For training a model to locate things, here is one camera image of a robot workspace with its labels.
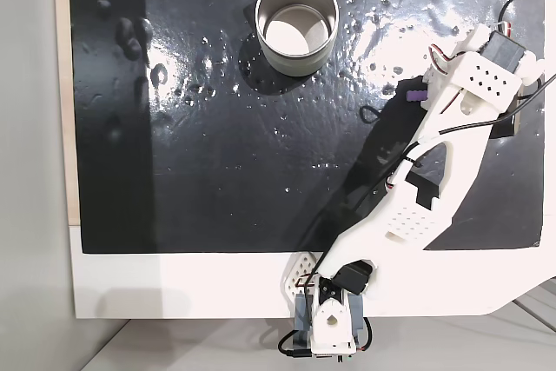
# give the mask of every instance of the black surface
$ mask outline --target black surface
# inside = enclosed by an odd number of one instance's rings
[[[423,111],[404,90],[419,81],[404,80],[430,64],[428,44],[495,23],[502,4],[338,0],[331,59],[292,79],[261,54],[255,1],[70,0],[84,252],[325,249],[361,218],[353,203],[417,128]],[[519,0],[507,15],[539,56],[543,4]],[[489,143],[430,249],[538,244],[542,109],[524,113],[516,137]],[[420,169],[435,181],[437,151]]]

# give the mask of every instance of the perforated panel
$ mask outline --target perforated panel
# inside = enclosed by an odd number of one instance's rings
[[[500,113],[507,110],[521,86],[519,77],[476,52],[467,52],[454,61],[455,69],[448,83],[456,84],[486,100]]]
[[[437,228],[435,219],[429,210],[423,209],[418,204],[401,208],[394,213],[388,223],[390,233],[405,240],[419,240]]]

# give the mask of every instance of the purple part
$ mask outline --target purple part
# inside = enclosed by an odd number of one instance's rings
[[[424,100],[427,100],[427,98],[427,90],[408,90],[406,94],[406,100],[408,102],[422,102]]]

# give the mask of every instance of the white wall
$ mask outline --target white wall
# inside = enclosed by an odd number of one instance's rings
[[[0,0],[0,369],[81,369],[122,321],[73,318],[54,0]]]

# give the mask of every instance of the white bracket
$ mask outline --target white bracket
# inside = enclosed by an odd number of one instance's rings
[[[319,305],[318,289],[313,299],[313,333],[311,352],[316,355],[351,355],[357,347],[352,335],[348,292],[342,290],[340,303],[334,298]]]
[[[314,255],[310,252],[301,252],[297,258],[295,258],[294,266],[284,281],[284,293],[294,305],[295,295],[303,294],[303,286],[315,264],[316,260]],[[314,294],[315,278],[316,277],[313,276],[308,284],[309,295]]]

